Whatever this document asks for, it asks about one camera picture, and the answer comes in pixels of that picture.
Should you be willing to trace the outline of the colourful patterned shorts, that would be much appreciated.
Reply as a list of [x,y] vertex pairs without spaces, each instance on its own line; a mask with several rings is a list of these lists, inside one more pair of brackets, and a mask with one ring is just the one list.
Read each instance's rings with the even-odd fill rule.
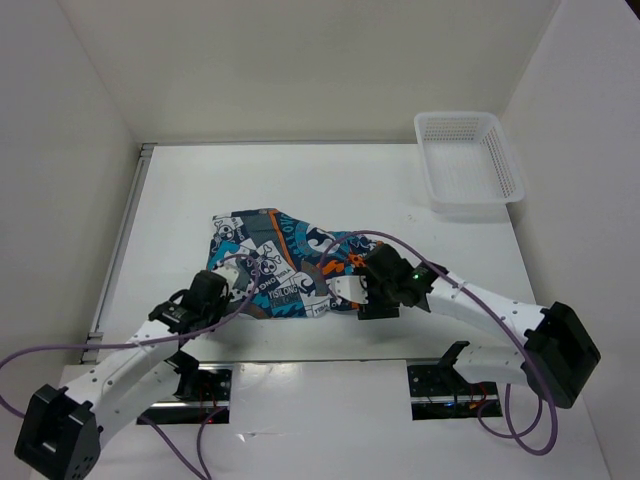
[[240,308],[255,319],[313,318],[349,312],[357,305],[339,298],[330,285],[353,275],[379,242],[346,231],[325,231],[277,209],[235,211],[212,217],[207,269],[238,273],[230,287],[230,312]]

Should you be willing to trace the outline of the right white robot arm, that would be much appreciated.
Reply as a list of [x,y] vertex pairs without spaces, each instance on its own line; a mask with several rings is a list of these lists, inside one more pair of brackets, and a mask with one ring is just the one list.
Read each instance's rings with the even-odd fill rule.
[[455,342],[438,370],[440,385],[450,393],[472,383],[525,385],[556,407],[570,409],[601,360],[578,315],[564,303],[543,307],[508,299],[441,265],[413,266],[388,244],[365,256],[360,274],[377,318],[397,314],[400,306],[419,308],[502,341],[500,347]]

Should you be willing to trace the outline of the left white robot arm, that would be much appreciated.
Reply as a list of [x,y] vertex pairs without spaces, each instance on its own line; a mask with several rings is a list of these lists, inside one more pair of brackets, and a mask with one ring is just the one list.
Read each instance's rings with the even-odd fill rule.
[[197,273],[189,288],[157,305],[127,346],[61,387],[30,398],[15,456],[48,479],[83,479],[102,449],[152,404],[185,400],[200,385],[183,345],[218,324],[231,299],[230,269]]

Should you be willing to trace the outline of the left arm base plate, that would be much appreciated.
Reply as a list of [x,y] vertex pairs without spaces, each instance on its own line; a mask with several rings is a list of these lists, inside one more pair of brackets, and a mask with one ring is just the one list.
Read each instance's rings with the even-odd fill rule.
[[136,423],[146,418],[157,425],[228,424],[232,376],[232,364],[204,363],[191,386],[153,404]]

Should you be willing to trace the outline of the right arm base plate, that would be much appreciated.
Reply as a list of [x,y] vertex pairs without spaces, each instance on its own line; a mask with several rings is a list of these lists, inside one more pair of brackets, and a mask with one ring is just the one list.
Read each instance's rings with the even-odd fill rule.
[[503,416],[495,383],[470,384],[436,361],[409,362],[406,366],[412,419],[449,420]]

